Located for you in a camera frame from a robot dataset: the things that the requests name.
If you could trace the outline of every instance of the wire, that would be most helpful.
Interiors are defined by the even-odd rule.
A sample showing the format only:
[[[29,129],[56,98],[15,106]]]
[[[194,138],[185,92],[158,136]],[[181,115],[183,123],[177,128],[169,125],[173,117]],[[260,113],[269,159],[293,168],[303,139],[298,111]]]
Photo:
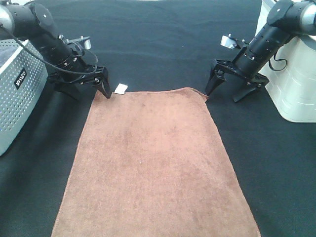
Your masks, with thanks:
[[[95,66],[94,66],[94,70],[92,72],[86,72],[86,73],[82,73],[82,72],[73,72],[73,71],[69,71],[69,70],[65,70],[65,69],[62,69],[62,68],[59,68],[59,67],[56,67],[55,65],[41,59],[40,57],[36,56],[33,52],[31,52],[27,47],[25,47],[21,42],[20,40],[15,37],[10,31],[8,31],[2,23],[0,23],[0,27],[8,34],[10,35],[25,51],[27,51],[30,55],[32,55],[33,57],[35,57],[36,59],[40,60],[42,63],[45,63],[46,65],[58,70],[58,71],[61,71],[61,72],[64,72],[64,73],[70,73],[70,74],[77,74],[77,75],[91,75],[91,74],[94,74],[96,71],[97,71],[97,68],[98,68],[98,57],[97,55],[95,55],[94,53],[92,53],[91,51],[89,50],[86,50],[84,49],[85,51],[88,51],[89,53],[91,53],[94,57],[95,57]]]
[[[285,66],[282,68],[282,69],[275,69],[272,64],[271,64],[271,59],[269,59],[269,67],[272,71],[275,71],[275,72],[279,72],[279,71],[282,71],[286,68],[287,66],[287,60],[282,58],[282,59],[276,59],[276,56],[277,56],[277,52],[274,54],[273,58],[276,62],[281,62],[281,61],[285,61]]]

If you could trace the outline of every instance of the gray perforated box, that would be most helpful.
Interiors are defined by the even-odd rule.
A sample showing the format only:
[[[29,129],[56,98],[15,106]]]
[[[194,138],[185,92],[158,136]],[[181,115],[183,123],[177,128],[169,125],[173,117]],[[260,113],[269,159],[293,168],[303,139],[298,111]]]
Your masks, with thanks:
[[[22,42],[40,53],[27,40]],[[1,40],[0,48],[16,47],[0,68],[0,155],[10,146],[31,114],[47,79],[45,64],[32,57],[14,40]]]

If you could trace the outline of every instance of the black table surface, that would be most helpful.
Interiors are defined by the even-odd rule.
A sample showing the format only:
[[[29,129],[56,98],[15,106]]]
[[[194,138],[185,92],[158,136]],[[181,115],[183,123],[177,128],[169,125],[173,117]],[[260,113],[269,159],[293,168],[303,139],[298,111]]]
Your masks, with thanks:
[[[91,36],[110,84],[204,92],[223,34],[250,41],[260,0],[39,0],[66,38]],[[263,237],[316,236],[316,124],[284,120],[265,90],[239,103],[234,77],[207,101]],[[74,101],[47,84],[0,157],[0,236],[49,237],[95,90]]]

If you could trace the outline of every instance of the white tag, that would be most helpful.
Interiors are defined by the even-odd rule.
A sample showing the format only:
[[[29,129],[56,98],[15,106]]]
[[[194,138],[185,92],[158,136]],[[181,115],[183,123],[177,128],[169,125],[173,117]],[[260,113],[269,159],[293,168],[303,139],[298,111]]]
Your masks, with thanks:
[[[117,88],[115,89],[114,93],[115,94],[120,94],[120,95],[124,95],[125,94],[125,91],[127,89],[127,85],[124,85],[124,84],[118,84]]]

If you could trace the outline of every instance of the robotic arm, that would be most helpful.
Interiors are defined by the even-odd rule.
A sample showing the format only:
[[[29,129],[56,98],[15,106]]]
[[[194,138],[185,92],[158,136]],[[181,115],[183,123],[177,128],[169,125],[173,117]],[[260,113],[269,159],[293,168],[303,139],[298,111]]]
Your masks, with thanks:
[[[224,73],[238,76],[246,82],[233,96],[235,102],[259,90],[269,82],[266,76],[258,73],[260,69],[276,55],[280,47],[297,35],[316,35],[316,0],[296,3],[291,0],[278,1],[268,14],[267,23],[249,44],[231,35],[223,37],[222,42],[228,42],[228,48],[240,50],[232,61],[213,60],[206,86],[207,95],[226,81]]]
[[[79,99],[75,84],[91,83],[107,98],[111,96],[105,67],[86,64],[83,56],[91,48],[89,37],[64,40],[53,18],[43,5],[30,2],[24,6],[0,0],[0,40],[15,39],[26,51],[56,70],[48,80],[55,90]],[[29,40],[43,56],[38,58],[19,40]]]

